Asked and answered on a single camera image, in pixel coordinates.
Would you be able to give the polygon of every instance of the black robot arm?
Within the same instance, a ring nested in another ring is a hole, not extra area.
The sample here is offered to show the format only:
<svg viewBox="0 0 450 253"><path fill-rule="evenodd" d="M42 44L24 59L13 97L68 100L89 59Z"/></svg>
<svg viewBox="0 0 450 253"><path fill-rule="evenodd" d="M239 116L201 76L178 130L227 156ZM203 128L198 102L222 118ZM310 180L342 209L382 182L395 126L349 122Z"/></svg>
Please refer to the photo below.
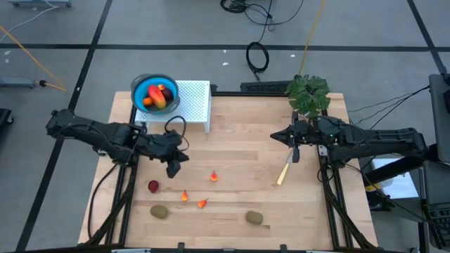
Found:
<svg viewBox="0 0 450 253"><path fill-rule="evenodd" d="M72 138L106 152L116 164L128 165L132 155L167 162L167 176L171 179L180 170L180 162L189 157L178 149L183 136L175 130L163 134L146 134L145 127L124 123L104 124L78 117L69 110L53 111L46 125L47 134L54 138Z"/></svg>
<svg viewBox="0 0 450 253"><path fill-rule="evenodd" d="M298 120L296 112L292 124L271 137L295 152L298 145L323 145L328 149L329 165L338 168L353 158L390 153L420 157L427 150L423 135L412 128L365 130L334 117Z"/></svg>

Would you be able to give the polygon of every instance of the wooden tabletop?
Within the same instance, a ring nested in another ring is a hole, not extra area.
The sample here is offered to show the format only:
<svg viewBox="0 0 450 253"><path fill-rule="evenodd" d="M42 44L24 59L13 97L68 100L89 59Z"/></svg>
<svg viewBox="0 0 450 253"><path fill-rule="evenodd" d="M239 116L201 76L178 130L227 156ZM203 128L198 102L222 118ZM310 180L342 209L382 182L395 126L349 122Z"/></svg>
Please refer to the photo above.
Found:
<svg viewBox="0 0 450 253"><path fill-rule="evenodd" d="M328 114L348 121L343 95L329 97ZM128 122L131 107L130 93L117 92L110 122ZM290 150L269 134L286 128L291 112L286 98L213 97L211 132L205 134L202 124L188 124L190 160L181 164L174 179L167 178L166 164L140 158L126 246L174 248L184 242L186 248L279 249L286 244L288 249L332 249L323 186L316 178L316 148L302 146L300 162L290 166L282 186L276 185ZM152 134L162 131L162 124L149 129ZM350 163L358 166L356 160ZM107 157L99 158L93 188L111 166ZM210 180L213 170L217 182ZM97 192L93 232L110 212L117 173L118 169ZM376 245L361 175L348 168L341 169L340 175L350 218ZM148 191L150 180L159 181L157 193ZM181 201L184 190L188 202ZM206 207L199 209L198 201L206 198ZM169 216L164 220L151 216L153 205L166 206ZM264 215L261 226L245 220L250 210ZM335 214L340 242L345 245ZM121 220L120 214L116 223ZM80 242L87 240L86 223L87 210Z"/></svg>

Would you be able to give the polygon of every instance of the bowl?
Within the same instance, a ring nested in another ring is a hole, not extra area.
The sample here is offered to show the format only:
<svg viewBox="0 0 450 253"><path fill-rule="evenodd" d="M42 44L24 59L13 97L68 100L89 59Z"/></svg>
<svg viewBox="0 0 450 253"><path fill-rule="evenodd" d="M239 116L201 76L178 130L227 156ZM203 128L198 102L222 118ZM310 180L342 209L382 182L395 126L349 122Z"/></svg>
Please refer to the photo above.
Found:
<svg viewBox="0 0 450 253"><path fill-rule="evenodd" d="M148 87L162 84L169 89L174 99L167 101L166 108L160 110L154 106L147 108L143 105L143 99L148 97ZM164 115L173 112L180 104L178 84L166 74L141 74L131 83L131 100L133 105L141 112L153 115Z"/></svg>

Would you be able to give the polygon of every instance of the potted plant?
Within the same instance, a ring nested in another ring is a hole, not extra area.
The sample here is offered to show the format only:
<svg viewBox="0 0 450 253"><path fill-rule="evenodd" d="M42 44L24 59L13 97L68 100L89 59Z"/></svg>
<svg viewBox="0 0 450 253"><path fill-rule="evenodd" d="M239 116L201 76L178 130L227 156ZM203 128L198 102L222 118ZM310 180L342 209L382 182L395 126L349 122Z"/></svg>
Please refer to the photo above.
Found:
<svg viewBox="0 0 450 253"><path fill-rule="evenodd" d="M296 75L289 83L286 94L289 94L289 104L296 112L308 117L317 117L330 105L331 99L326 97L330 88L325 79L309 75Z"/></svg>

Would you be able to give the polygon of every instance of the gray floor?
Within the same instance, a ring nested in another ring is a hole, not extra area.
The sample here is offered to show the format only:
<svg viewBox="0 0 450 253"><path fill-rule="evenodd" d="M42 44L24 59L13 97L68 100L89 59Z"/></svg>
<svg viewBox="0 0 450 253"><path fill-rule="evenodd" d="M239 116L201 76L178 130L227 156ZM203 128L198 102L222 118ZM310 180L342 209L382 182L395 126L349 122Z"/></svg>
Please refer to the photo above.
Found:
<svg viewBox="0 0 450 253"><path fill-rule="evenodd" d="M71 9L43 14L13 35L28 44L90 44L105 0L72 0ZM268 5L268 1L255 1ZM415 0L436 46L450 46L447 15L450 1ZM275 0L272 13L282 21L295 12L298 1ZM274 32L263 44L304 45L320 1L305 0L300 14ZM9 28L36 15L31 8L0 2L0 25ZM255 19L264 22L253 13ZM262 27L208 0L113 0L100 44L248 44L258 40ZM5 39L2 43L11 43ZM312 45L426 46L406 0L327 1ZM0 89L0 108L14 111L15 124L0 142L0 252L15 249L54 140L44 126L53 109L68 106L87 50L30 50L59 76L69 93L49 87ZM270 51L270 65L262 81L291 79L298 72L302 51ZM255 62L263 60L252 52ZM450 53L440 53L450 66ZM129 89L142 73L166 73L175 79L210 80L220 91L238 91L241 82L255 77L242 50L97 50L76 107L78 115L106 121L116 91ZM349 110L415 91L437 73L428 52L310 51L304 73L328 80L342 92ZM0 49L0 76L51 80L21 50ZM351 114L354 121L379 108ZM361 123L371 126L378 118ZM422 92L386 117L380 129L415 127L428 143L435 142L430 95ZM77 243L97 156L91 148L66 141L27 249L64 247ZM380 246L405 251L418 246L416 223L389 214L373 214Z"/></svg>

